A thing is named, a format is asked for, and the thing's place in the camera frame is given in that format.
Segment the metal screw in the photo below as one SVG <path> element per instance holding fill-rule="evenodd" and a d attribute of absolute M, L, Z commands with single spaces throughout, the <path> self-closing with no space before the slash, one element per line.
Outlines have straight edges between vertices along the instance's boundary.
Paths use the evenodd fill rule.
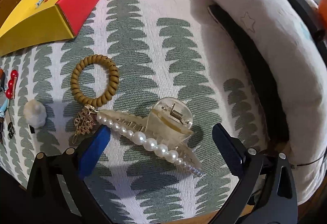
<path fill-rule="evenodd" d="M 247 152 L 250 154 L 250 155 L 255 155 L 257 153 L 257 151 L 254 149 L 254 148 L 249 148 L 247 150 Z"/>
<path fill-rule="evenodd" d="M 286 159 L 286 155 L 285 155 L 284 153 L 282 153 L 282 152 L 279 153 L 278 156 L 279 156 L 282 160 Z"/>
<path fill-rule="evenodd" d="M 70 148 L 68 148 L 67 150 L 66 150 L 66 154 L 68 154 L 68 155 L 71 155 L 71 154 L 73 154 L 75 152 L 75 148 L 73 148 L 73 147 L 70 147 Z"/>
<path fill-rule="evenodd" d="M 43 157 L 44 157 L 44 154 L 42 152 L 40 152 L 39 154 L 36 155 L 36 158 L 39 160 Z"/>

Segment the spiral hair tie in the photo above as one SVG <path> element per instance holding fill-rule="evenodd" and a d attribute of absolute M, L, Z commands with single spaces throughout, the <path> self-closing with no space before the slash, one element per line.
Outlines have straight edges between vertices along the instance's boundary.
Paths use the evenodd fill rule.
<path fill-rule="evenodd" d="M 98 98 L 89 98 L 81 92 L 78 80 L 83 69 L 90 64 L 100 64 L 109 70 L 110 82 L 107 90 Z M 93 107 L 101 107 L 108 103 L 112 99 L 112 96 L 116 94 L 117 87 L 119 84 L 119 72 L 116 64 L 112 59 L 104 55 L 90 55 L 85 57 L 76 65 L 70 79 L 72 94 L 75 99 L 82 104 L 89 104 Z"/>

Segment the gold charm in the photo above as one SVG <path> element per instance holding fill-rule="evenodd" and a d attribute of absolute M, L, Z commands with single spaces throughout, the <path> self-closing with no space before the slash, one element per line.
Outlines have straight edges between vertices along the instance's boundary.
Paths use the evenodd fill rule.
<path fill-rule="evenodd" d="M 99 111 L 89 105 L 85 104 L 82 111 L 77 114 L 77 118 L 74 119 L 74 126 L 76 127 L 76 132 L 74 134 L 72 143 L 75 144 L 78 136 L 89 134 L 96 124 L 94 119 L 94 114 L 97 114 Z"/>

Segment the red bead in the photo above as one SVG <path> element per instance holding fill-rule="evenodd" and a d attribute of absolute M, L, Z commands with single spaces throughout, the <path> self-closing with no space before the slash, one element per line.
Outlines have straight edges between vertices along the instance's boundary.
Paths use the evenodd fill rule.
<path fill-rule="evenodd" d="M 7 99 L 12 99 L 12 91 L 10 89 L 6 90 L 6 97 Z"/>
<path fill-rule="evenodd" d="M 14 80 L 13 79 L 10 79 L 8 81 L 8 89 L 9 90 L 12 90 L 14 88 Z"/>
<path fill-rule="evenodd" d="M 14 79 L 15 77 L 18 77 L 18 71 L 17 70 L 12 70 L 10 76 L 11 76 L 11 79 Z"/>

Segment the blue gripper pad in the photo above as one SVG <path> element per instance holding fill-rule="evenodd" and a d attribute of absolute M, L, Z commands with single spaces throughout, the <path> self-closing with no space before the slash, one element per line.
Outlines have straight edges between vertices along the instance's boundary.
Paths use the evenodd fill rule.
<path fill-rule="evenodd" d="M 244 174 L 246 152 L 244 145 L 237 138 L 231 137 L 220 123 L 212 128 L 212 139 L 231 174 L 241 179 Z"/>
<path fill-rule="evenodd" d="M 91 175 L 102 152 L 110 141 L 110 128 L 101 125 L 93 136 L 93 141 L 89 145 L 78 162 L 78 176 L 81 180 Z"/>

